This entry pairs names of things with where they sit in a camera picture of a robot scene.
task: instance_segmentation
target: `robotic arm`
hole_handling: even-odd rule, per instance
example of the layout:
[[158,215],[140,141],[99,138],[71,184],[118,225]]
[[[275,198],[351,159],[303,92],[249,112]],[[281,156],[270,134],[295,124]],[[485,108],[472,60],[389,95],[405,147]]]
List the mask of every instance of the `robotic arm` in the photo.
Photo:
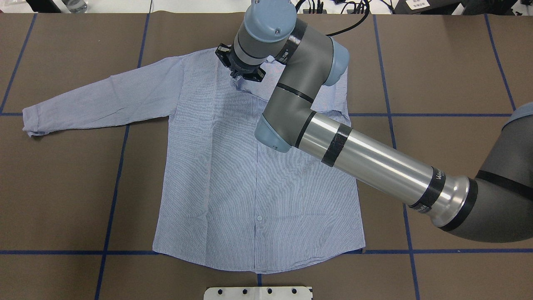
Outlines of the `robotic arm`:
[[255,130],[261,143],[307,152],[453,235],[484,242],[533,237],[533,116],[513,114],[475,179],[446,176],[311,110],[320,87],[345,72],[349,53],[298,19],[289,0],[252,0],[233,45],[221,44],[216,55],[231,76],[254,81],[263,78],[267,56],[286,65]]

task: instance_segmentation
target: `blue striped shirt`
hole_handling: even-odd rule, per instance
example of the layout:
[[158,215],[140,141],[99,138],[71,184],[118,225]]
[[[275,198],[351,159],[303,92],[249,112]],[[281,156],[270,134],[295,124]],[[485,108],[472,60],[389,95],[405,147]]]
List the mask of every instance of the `blue striped shirt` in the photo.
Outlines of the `blue striped shirt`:
[[[214,49],[170,57],[23,110],[30,136],[169,116],[153,249],[220,270],[275,273],[364,247],[356,180],[254,129],[283,66],[232,79]],[[350,124],[346,74],[312,108]]]

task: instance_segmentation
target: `wrinkled fabric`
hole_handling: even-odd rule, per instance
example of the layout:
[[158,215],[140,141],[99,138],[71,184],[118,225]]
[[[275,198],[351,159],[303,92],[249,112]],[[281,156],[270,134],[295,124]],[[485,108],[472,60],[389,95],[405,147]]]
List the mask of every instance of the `wrinkled fabric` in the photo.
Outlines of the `wrinkled fabric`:
[[[153,250],[220,270],[275,273],[363,248],[356,180],[254,137],[283,70],[233,79],[215,49],[165,58],[23,110],[30,136],[169,116]],[[350,124],[346,74],[312,108]]]

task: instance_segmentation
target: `black band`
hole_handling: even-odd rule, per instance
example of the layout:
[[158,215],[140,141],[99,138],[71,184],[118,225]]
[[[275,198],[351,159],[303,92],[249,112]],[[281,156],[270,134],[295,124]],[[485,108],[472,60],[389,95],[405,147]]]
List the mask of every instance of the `black band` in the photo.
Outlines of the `black band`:
[[287,64],[302,41],[306,29],[307,23],[300,19],[296,19],[296,25],[294,26],[293,32],[290,33],[285,45],[283,45],[283,48],[281,48],[281,51],[279,51],[278,55],[275,57],[277,61],[284,65]]
[[294,147],[298,148],[300,146],[300,142],[302,141],[302,138],[303,138],[303,134],[305,133],[305,131],[307,130],[307,126],[309,126],[309,123],[311,123],[311,120],[313,119],[314,115],[316,114],[317,112],[312,112],[311,114],[309,114],[309,116],[307,117],[307,120],[305,121],[305,124],[303,124],[303,127],[302,127],[302,130],[300,130],[300,135],[298,135],[298,139],[296,140],[296,144],[294,145]]
[[333,167],[338,155],[342,151],[342,148],[344,148],[346,140],[348,140],[350,132],[352,132],[351,127],[346,126],[344,124],[341,124],[341,126],[339,126],[339,128],[337,129],[337,133],[333,137],[332,142],[329,144],[328,150],[326,150],[324,157],[322,157],[323,163],[325,163],[329,167]]
[[475,177],[488,181],[492,184],[495,184],[499,187],[502,187],[506,190],[519,194],[520,196],[533,201],[533,188],[527,185],[518,183],[509,178],[506,178],[506,177],[503,177],[503,176],[500,176],[500,175],[497,175],[491,172],[482,171],[482,170],[479,170],[478,174]]
[[466,217],[468,217],[468,215],[472,211],[475,201],[478,198],[478,183],[470,178],[468,180],[470,185],[468,189],[468,194],[466,195],[465,203],[463,203],[463,206],[455,215],[455,217],[448,224],[444,225],[443,227],[439,227],[440,229],[444,231],[452,231],[455,228],[458,228],[459,225],[464,222]]
[[286,90],[287,92],[291,92],[291,93],[297,95],[298,97],[309,101],[310,103],[313,103],[313,101],[314,101],[313,98],[307,96],[306,94],[302,93],[301,91],[293,89],[293,88],[291,88],[288,85],[282,84],[281,82],[278,82],[278,84],[276,84],[276,86],[279,87],[280,89]]
[[427,186],[426,191],[415,204],[409,205],[410,208],[425,214],[431,210],[431,207],[435,201],[439,198],[444,183],[446,182],[446,174],[437,168],[433,168],[433,176],[431,177],[430,184]]
[[249,57],[255,58],[255,59],[264,59],[264,57],[255,57],[255,56],[251,55],[250,53],[246,52],[246,50],[244,50],[243,46],[240,45],[239,36],[237,36],[237,43],[239,44],[239,47],[244,52],[244,54],[248,55]]

